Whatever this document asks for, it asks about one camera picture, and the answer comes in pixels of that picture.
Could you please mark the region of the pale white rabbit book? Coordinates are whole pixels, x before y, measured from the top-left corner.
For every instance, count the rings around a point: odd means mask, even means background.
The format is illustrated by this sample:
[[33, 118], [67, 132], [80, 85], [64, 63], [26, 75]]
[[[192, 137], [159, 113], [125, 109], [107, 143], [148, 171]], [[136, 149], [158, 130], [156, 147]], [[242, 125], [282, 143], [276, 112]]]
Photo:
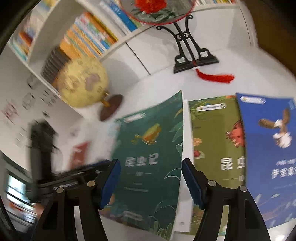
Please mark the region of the pale white rabbit book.
[[[183, 148], [182, 160], [189, 158], [194, 161], [194, 148], [192, 140], [192, 126], [188, 100], [183, 101]], [[180, 190], [178, 198], [177, 213], [173, 231], [174, 232], [189, 232], [191, 227], [193, 212], [193, 200], [184, 176], [181, 174]]]

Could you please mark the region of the dark green insect book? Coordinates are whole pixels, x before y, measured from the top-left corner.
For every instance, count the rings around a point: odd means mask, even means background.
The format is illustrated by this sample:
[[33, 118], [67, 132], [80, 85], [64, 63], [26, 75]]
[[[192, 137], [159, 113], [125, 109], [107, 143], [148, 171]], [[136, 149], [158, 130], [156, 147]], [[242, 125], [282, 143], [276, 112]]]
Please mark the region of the dark green insect book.
[[101, 214], [170, 240], [176, 219], [183, 152], [183, 95], [117, 119], [112, 158], [118, 185]]

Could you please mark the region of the blue eagle fable book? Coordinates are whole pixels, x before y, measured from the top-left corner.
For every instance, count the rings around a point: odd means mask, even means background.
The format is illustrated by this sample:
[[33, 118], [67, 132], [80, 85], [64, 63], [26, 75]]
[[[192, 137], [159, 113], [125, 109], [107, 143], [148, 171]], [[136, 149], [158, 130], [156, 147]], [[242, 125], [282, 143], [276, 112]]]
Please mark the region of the blue eagle fable book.
[[295, 101], [236, 94], [244, 129], [246, 187], [268, 228], [295, 218]]

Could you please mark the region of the olive green insect book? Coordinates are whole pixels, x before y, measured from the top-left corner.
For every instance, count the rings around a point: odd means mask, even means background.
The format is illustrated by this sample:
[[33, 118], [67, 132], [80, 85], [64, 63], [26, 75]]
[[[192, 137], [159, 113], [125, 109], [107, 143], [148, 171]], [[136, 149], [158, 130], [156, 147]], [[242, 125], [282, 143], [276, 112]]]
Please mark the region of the olive green insect book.
[[194, 165], [222, 187], [245, 184], [243, 124], [234, 95], [189, 101]]

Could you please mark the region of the row of colourful books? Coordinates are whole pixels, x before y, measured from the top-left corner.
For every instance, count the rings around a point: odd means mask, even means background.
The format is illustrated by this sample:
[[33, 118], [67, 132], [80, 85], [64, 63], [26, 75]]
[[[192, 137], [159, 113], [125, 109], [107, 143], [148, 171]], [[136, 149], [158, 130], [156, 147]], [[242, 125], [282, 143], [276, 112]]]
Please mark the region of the row of colourful books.
[[67, 62], [81, 57], [97, 59], [117, 41], [100, 19], [85, 11], [75, 18], [60, 43], [51, 50], [41, 76], [54, 86], [58, 73]]

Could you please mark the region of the round embroidered fan ornament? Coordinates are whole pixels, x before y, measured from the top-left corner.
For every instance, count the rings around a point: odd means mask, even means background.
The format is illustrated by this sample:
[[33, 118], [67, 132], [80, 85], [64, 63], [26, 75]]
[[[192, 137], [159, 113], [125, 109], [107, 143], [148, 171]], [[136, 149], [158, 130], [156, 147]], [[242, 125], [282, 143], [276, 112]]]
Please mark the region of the round embroidered fan ornament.
[[136, 0], [120, 1], [121, 9], [133, 19], [149, 24], [170, 24], [191, 13], [195, 1]]

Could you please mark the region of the red poetry book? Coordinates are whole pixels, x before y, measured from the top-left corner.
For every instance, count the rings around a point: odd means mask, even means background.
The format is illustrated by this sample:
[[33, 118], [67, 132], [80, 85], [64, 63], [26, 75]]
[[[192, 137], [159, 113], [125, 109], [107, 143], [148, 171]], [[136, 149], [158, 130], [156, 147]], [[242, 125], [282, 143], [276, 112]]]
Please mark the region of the red poetry book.
[[86, 141], [73, 147], [69, 162], [69, 168], [71, 170], [76, 169], [85, 164], [89, 146], [90, 142]]

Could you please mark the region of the yellow desk globe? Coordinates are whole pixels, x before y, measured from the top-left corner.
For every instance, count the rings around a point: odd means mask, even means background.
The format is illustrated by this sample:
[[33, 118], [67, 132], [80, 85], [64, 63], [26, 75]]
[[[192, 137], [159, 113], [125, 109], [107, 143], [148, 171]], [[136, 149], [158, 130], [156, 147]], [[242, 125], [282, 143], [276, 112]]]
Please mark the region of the yellow desk globe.
[[73, 108], [101, 103], [100, 121], [115, 114], [123, 101], [121, 94], [109, 96], [107, 71], [98, 59], [92, 57], [67, 62], [57, 75], [57, 87], [62, 101]]

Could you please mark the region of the red tassel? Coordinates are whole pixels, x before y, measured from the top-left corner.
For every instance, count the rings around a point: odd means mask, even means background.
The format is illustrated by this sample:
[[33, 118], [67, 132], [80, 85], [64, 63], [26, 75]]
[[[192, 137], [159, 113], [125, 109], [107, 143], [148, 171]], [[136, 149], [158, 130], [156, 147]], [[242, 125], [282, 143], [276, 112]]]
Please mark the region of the red tassel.
[[205, 74], [200, 71], [200, 67], [194, 67], [192, 70], [195, 70], [198, 77], [209, 81], [209, 82], [217, 82], [217, 83], [231, 83], [234, 79], [235, 76], [232, 74], [226, 74], [226, 75], [211, 75], [211, 74]]

